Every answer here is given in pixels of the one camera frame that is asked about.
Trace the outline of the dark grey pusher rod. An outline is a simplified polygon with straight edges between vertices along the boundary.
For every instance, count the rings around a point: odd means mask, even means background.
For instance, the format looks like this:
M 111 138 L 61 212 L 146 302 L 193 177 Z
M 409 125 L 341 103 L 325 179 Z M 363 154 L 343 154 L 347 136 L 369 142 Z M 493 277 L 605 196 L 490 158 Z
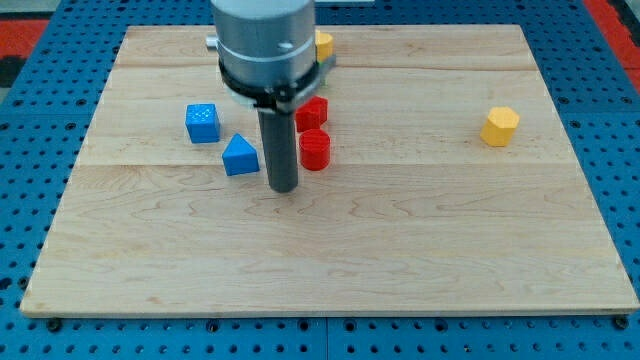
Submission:
M 258 112 L 268 183 L 278 193 L 298 185 L 298 163 L 293 113 Z

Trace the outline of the yellow block behind arm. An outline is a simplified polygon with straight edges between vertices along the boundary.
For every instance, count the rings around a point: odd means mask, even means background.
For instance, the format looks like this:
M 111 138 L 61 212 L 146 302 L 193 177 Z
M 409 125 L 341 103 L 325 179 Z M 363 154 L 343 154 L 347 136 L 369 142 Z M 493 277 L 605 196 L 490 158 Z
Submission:
M 333 36 L 320 30 L 315 31 L 316 60 L 324 62 L 334 53 Z

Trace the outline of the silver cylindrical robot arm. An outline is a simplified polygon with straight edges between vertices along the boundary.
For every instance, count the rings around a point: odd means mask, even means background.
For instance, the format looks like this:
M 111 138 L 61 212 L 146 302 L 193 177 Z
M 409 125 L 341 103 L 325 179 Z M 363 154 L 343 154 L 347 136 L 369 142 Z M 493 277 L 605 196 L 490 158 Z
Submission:
M 224 84 L 256 109 L 269 186 L 298 185 L 295 112 L 336 64 L 319 57 L 312 0 L 212 0 L 216 50 Z

